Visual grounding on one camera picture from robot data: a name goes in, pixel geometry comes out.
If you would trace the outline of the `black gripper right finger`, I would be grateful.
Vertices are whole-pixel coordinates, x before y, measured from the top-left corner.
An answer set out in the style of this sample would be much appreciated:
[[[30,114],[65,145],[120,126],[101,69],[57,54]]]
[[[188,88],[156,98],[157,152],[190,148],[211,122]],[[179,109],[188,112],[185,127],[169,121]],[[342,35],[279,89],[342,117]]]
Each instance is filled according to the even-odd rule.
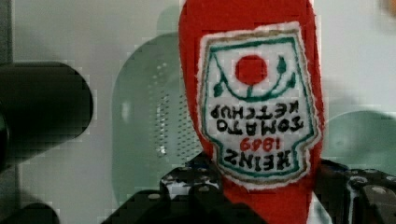
[[[396,224],[395,176],[322,160],[314,192],[332,224]]]

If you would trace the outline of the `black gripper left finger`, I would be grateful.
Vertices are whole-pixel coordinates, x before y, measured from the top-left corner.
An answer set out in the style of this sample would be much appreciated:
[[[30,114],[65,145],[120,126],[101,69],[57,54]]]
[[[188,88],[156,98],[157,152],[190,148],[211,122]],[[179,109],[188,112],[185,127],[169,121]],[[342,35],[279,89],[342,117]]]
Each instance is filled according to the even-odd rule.
[[[267,224],[225,197],[219,171],[204,152],[164,175],[159,186],[138,191],[102,224]]]

